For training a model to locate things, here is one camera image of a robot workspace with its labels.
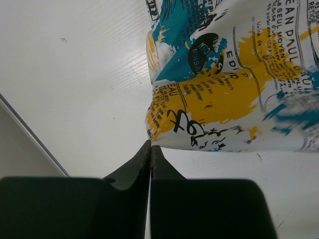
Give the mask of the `printed white teal yellow shorts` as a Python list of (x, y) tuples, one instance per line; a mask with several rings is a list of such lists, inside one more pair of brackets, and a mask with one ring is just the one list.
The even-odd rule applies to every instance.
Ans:
[(318, 1), (146, 4), (153, 145), (318, 152)]

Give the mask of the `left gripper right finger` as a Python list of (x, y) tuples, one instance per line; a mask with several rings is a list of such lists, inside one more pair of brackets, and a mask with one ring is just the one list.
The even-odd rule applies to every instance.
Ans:
[(159, 146), (151, 155), (153, 239), (275, 239), (263, 192), (248, 179), (186, 179)]

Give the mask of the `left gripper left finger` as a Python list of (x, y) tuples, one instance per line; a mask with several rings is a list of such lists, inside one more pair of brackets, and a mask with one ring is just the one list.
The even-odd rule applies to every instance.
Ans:
[(3, 239), (142, 239), (151, 143), (108, 176), (5, 177), (0, 181)]

